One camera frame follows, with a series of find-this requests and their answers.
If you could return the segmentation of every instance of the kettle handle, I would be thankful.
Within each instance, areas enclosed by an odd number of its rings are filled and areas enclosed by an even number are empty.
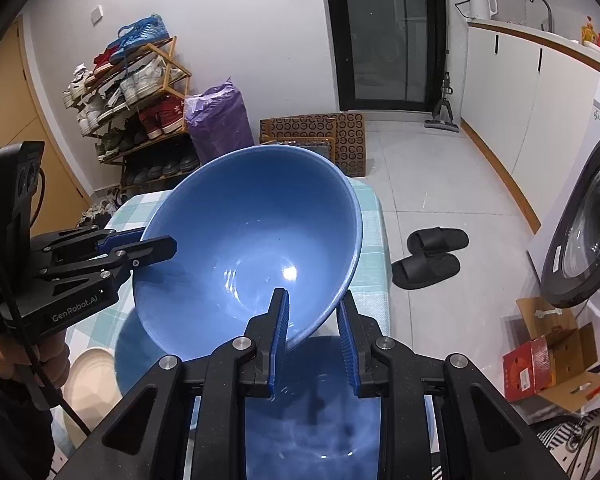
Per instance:
[[[489,15],[491,17],[493,17],[497,13],[498,13],[498,0],[493,0],[493,5],[491,5],[491,0],[489,0]]]

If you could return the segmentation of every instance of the purple plastic bag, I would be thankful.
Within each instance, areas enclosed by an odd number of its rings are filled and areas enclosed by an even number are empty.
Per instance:
[[[247,109],[231,78],[203,94],[185,97],[184,120],[200,164],[253,146]]]

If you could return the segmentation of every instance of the washing machine door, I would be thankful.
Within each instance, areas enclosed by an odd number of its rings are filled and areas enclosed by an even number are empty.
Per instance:
[[[544,260],[540,291],[568,308],[600,289],[600,142],[591,153]]]

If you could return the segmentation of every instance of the brand logo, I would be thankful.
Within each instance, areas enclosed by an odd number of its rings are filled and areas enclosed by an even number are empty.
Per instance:
[[[66,319],[67,317],[73,316],[77,312],[80,312],[82,309],[84,309],[86,306],[96,303],[96,301],[98,301],[98,297],[91,296],[90,298],[84,300],[82,303],[76,303],[74,306],[70,306],[68,309],[63,310],[62,312],[59,312],[58,314],[53,314],[51,319],[54,323],[57,323],[58,321],[62,321],[63,319]]]

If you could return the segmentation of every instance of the slide sandal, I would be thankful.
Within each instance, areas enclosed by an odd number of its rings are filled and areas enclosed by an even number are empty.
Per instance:
[[[460,272],[460,262],[452,254],[426,256],[423,253],[391,264],[392,281],[406,290],[442,282]]]
[[[464,249],[467,245],[469,237],[462,229],[419,229],[407,238],[407,248],[411,254],[442,254]]]

